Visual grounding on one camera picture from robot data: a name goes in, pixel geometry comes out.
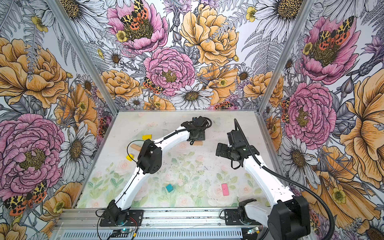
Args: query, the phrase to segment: white arm segment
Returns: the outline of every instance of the white arm segment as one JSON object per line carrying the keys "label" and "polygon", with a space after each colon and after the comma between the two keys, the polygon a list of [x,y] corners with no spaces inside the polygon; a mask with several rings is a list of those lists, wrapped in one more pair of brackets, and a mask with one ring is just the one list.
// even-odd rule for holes
{"label": "white arm segment", "polygon": [[[185,129],[185,127],[179,127],[176,130],[182,130]],[[162,141],[166,136],[154,140],[154,142],[160,142]],[[161,143],[156,144],[157,147],[161,147],[162,154],[166,153],[169,149],[176,146],[176,144],[186,141],[189,138],[189,132],[188,131],[182,131],[179,132],[172,137],[167,138],[166,140],[163,140]],[[125,210],[131,207],[132,201],[135,198],[137,192],[140,190],[141,186],[145,183],[145,181],[148,179],[150,174],[143,174],[143,170],[139,167],[135,168],[135,171],[133,172],[133,175],[131,176],[131,179],[127,182],[121,193],[115,198],[115,202],[117,207],[121,208],[121,210]]]}
{"label": "white arm segment", "polygon": [[[260,155],[256,155],[256,157],[262,164],[261,166],[265,166],[263,158]],[[272,207],[277,204],[278,200],[285,202],[293,199],[292,196],[294,194],[288,186],[284,187],[280,180],[262,169],[252,156],[245,159],[243,165],[245,170],[256,180],[271,205],[271,207],[267,207],[258,201],[251,202],[245,205],[245,212],[248,218],[256,220],[264,226],[268,226],[268,216],[271,213]]]}

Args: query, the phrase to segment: wall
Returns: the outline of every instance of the wall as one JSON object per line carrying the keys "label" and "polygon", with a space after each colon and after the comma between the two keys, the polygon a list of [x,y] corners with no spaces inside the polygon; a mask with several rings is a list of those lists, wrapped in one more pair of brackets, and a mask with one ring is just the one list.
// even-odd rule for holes
{"label": "wall", "polygon": [[47,240],[112,117],[45,2],[2,1],[0,29],[0,238]]}
{"label": "wall", "polygon": [[302,0],[61,2],[120,109],[256,109]]}
{"label": "wall", "polygon": [[[384,1],[316,6],[319,17],[309,17],[281,73],[283,97],[263,116],[285,174],[330,207],[333,239],[382,239]],[[292,190],[310,203],[321,239],[329,229],[324,208]]]}

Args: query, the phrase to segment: blue block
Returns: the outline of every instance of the blue block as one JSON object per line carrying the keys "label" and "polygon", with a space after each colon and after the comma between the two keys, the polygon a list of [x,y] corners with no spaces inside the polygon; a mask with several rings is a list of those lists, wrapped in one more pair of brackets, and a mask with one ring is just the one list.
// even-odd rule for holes
{"label": "blue block", "polygon": [[166,186],[166,189],[167,189],[168,192],[173,191],[173,187],[172,187],[172,185],[170,185],[170,184],[168,184],[168,185]]}

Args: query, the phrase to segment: pink peony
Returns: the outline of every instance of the pink peony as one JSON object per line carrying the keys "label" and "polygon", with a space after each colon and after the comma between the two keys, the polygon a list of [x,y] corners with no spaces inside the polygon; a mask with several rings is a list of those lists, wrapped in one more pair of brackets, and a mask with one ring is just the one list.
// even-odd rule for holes
{"label": "pink peony", "polygon": [[163,87],[163,93],[168,96],[175,95],[175,91],[195,81],[192,60],[172,48],[157,49],[144,60],[144,66],[147,78],[156,86]]}
{"label": "pink peony", "polygon": [[139,55],[143,52],[150,52],[160,46],[164,46],[168,40],[168,22],[166,17],[161,18],[157,13],[155,6],[143,0],[144,8],[148,10],[148,19],[140,24],[138,30],[131,30],[129,27],[125,28],[124,23],[120,20],[126,15],[132,15],[134,5],[128,7],[123,4],[120,8],[107,9],[108,24],[112,27],[109,28],[111,34],[116,35],[116,42],[123,44],[123,54],[127,56]]}
{"label": "pink peony", "polygon": [[353,54],[356,49],[356,42],[360,31],[356,30],[356,18],[354,18],[350,36],[341,44],[334,44],[325,50],[319,49],[319,33],[321,31],[332,32],[339,28],[342,22],[336,20],[330,22],[329,19],[321,17],[310,30],[310,35],[306,36],[303,54],[296,64],[296,70],[305,76],[309,76],[313,81],[322,81],[329,85],[341,78],[355,63],[358,54]]}
{"label": "pink peony", "polygon": [[332,96],[326,87],[300,83],[290,98],[287,135],[301,139],[308,149],[321,147],[335,128],[336,113],[331,106]]}
{"label": "pink peony", "polygon": [[42,181],[52,187],[61,176],[58,168],[64,134],[51,120],[23,114],[0,123],[0,197],[4,201],[30,193]]}

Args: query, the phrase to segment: floral tabletop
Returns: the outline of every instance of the floral tabletop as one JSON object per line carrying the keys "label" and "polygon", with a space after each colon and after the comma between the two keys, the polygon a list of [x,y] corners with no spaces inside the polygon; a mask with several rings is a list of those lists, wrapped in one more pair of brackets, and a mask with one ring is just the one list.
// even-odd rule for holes
{"label": "floral tabletop", "polygon": [[[228,207],[239,201],[255,198],[269,205],[264,193],[244,168],[234,170],[229,159],[217,157],[217,143],[227,143],[236,118],[247,132],[249,142],[272,167],[257,120],[253,112],[188,111],[188,112],[121,112],[111,129],[101,154],[96,161],[77,208],[100,208],[121,192],[134,168],[126,160],[126,146],[142,135],[160,138],[175,130],[192,117],[205,116],[212,127],[205,131],[202,146],[191,146],[185,141],[173,147],[162,157],[162,166],[137,193],[132,207]],[[129,148],[135,156],[138,151]],[[228,185],[229,195],[224,196],[221,184]],[[173,190],[168,192],[166,186]]]}

